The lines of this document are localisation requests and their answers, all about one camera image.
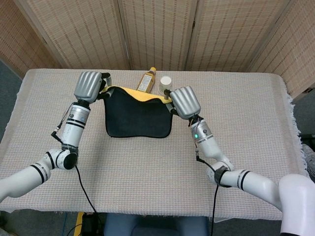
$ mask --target yellow fabric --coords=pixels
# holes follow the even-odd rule
[[[155,95],[155,94],[151,94],[151,93],[147,93],[147,92],[142,92],[142,91],[138,91],[138,90],[133,90],[130,88],[124,88],[124,87],[120,87],[120,86],[107,86],[103,89],[102,92],[107,92],[111,87],[121,88],[121,89],[125,90],[130,96],[134,97],[135,99],[137,99],[138,101],[141,101],[141,102],[145,102],[145,101],[148,101],[148,100],[153,99],[153,98],[158,98],[164,104],[172,102],[172,99],[170,97],[168,99],[165,99],[163,96],[159,96],[159,95]]]

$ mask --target white cover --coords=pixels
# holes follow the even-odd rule
[[[0,178],[39,160],[60,144],[50,134],[71,102],[83,70],[34,69],[23,80],[0,146]],[[109,72],[114,85],[135,89],[144,71]],[[278,180],[306,175],[292,106],[281,77],[264,73],[158,71],[173,88],[190,85],[220,148],[236,169]],[[212,214],[215,186],[195,160],[188,122],[173,118],[165,139],[110,138],[104,105],[91,105],[79,146],[83,185],[100,212],[156,215]],[[75,169],[53,170],[48,182],[23,197],[7,198],[1,210],[92,211]],[[281,212],[239,189],[218,192],[216,217],[281,219]]]

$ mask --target yellow lining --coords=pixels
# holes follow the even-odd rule
[[[77,216],[77,222],[75,223],[75,225],[82,224],[82,216],[83,216],[83,212],[79,212]],[[79,236],[81,234],[81,228],[82,228],[82,225],[75,227],[73,236]]]
[[[159,100],[162,101],[162,103],[167,104],[172,102],[172,99],[169,97],[168,99],[165,99],[163,96],[147,93],[147,92],[142,92],[138,90],[133,90],[130,88],[125,88],[125,87],[120,87],[120,86],[107,86],[105,87],[102,92],[107,92],[111,87],[118,87],[123,90],[125,90],[130,96],[134,97],[138,101],[145,102],[153,98],[158,98]]]

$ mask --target bottle label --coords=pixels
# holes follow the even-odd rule
[[[146,90],[150,84],[151,78],[152,77],[150,75],[144,75],[138,90],[146,92]]]

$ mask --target woven screen panel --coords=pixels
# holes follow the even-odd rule
[[[288,0],[205,0],[186,70],[242,72]]]
[[[129,69],[114,0],[27,0],[69,68]]]
[[[315,1],[294,1],[251,72],[280,75],[295,98],[315,83]]]
[[[12,0],[0,1],[0,57],[21,78],[29,69],[60,68]]]
[[[183,70],[195,0],[121,0],[133,69]]]

